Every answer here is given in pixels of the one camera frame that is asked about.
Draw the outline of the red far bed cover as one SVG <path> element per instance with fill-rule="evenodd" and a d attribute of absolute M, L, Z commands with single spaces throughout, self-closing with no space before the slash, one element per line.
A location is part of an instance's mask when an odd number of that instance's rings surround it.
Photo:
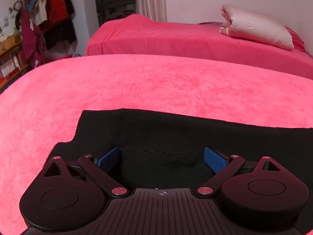
<path fill-rule="evenodd" d="M 90 38 L 85 54 L 166 55 L 225 61 L 312 79 L 312 58 L 292 51 L 220 34 L 213 24 L 156 22 L 132 14 L 104 23 Z"/>

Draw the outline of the pink fleece blanket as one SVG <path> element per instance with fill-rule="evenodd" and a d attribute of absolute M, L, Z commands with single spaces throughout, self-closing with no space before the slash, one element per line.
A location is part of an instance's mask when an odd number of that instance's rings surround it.
<path fill-rule="evenodd" d="M 68 58 L 1 94 L 1 233 L 21 234 L 19 201 L 84 110 L 144 109 L 268 127 L 312 126 L 312 80 L 223 61 L 155 55 Z"/>

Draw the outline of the red folded cloth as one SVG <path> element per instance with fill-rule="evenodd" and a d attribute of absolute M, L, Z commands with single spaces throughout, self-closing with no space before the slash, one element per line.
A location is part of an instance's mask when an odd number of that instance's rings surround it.
<path fill-rule="evenodd" d="M 300 38 L 300 36 L 295 31 L 293 31 L 291 28 L 289 28 L 287 26 L 285 26 L 285 28 L 288 30 L 289 34 L 292 36 L 292 42 L 293 42 L 294 49 L 297 49 L 301 52 L 306 52 L 305 43 Z"/>

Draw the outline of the wooden shelf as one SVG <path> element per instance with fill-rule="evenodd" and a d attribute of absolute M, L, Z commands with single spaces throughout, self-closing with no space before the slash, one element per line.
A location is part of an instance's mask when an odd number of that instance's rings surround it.
<path fill-rule="evenodd" d="M 24 59 L 21 34 L 1 37 L 1 93 L 29 68 Z"/>

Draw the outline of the black knit pants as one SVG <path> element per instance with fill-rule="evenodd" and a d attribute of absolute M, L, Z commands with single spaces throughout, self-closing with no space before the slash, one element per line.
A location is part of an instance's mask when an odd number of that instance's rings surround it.
<path fill-rule="evenodd" d="M 135 109 L 85 110 L 50 157 L 112 152 L 105 172 L 129 190 L 197 188 L 213 177 L 206 148 L 248 161 L 269 156 L 312 189 L 312 129 L 263 127 Z"/>

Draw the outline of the hanging clothes rack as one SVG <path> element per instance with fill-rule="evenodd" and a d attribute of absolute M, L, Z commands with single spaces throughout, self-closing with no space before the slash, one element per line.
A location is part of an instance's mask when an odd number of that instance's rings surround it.
<path fill-rule="evenodd" d="M 15 27 L 22 31 L 24 59 L 32 68 L 45 63 L 71 58 L 65 54 L 53 58 L 47 52 L 58 43 L 73 44 L 77 41 L 72 15 L 71 0 L 22 0 L 15 18 Z"/>

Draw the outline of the cream satin pillow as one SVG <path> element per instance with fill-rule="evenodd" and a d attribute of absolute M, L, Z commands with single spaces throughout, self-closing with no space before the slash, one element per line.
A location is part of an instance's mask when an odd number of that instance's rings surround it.
<path fill-rule="evenodd" d="M 293 50 L 292 36 L 275 18 L 260 12 L 224 4 L 221 9 L 226 19 L 220 33 L 232 38 L 246 39 L 285 50 Z"/>

